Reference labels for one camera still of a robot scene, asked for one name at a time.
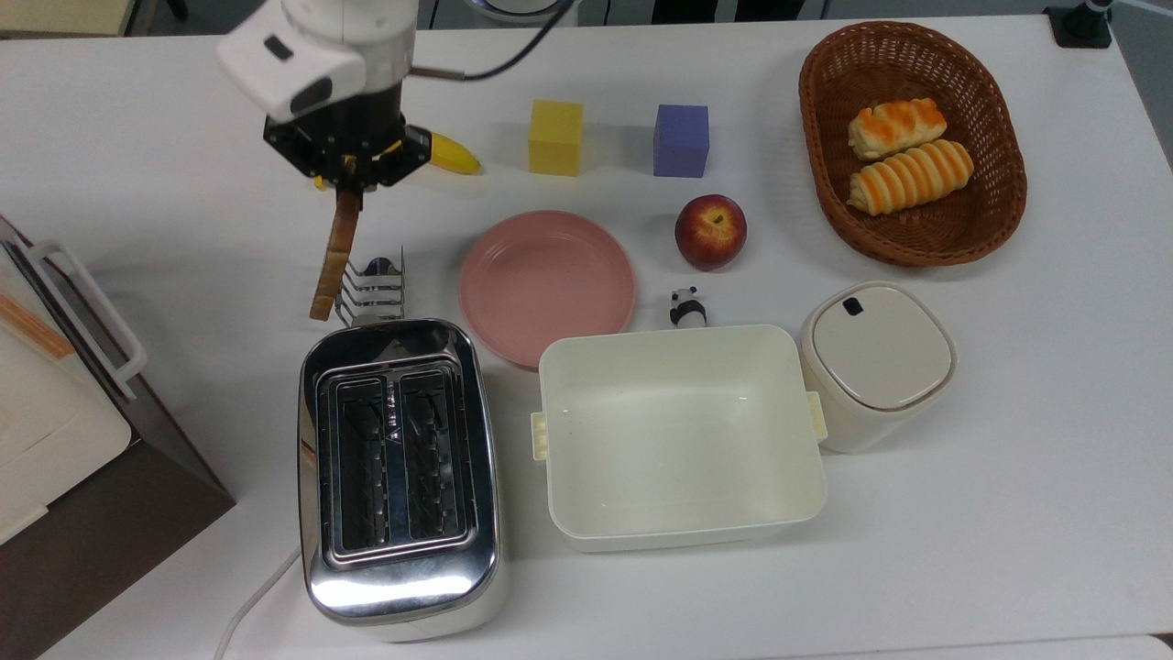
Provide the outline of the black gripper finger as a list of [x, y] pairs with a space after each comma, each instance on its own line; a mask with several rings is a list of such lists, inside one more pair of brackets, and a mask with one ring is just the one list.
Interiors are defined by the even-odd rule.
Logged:
[[339, 151], [341, 125], [332, 118], [298, 118], [282, 124], [264, 122], [264, 141], [289, 164], [323, 188], [346, 188], [346, 169]]
[[419, 125], [406, 125], [402, 140], [372, 156], [365, 171], [365, 191], [392, 188], [430, 162], [433, 132]]

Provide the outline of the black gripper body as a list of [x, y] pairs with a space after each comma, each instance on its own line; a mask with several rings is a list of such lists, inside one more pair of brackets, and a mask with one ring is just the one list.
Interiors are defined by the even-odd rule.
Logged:
[[308, 143], [314, 166], [331, 166], [344, 156], [374, 156], [405, 137], [401, 83], [382, 91], [360, 93], [294, 118]]

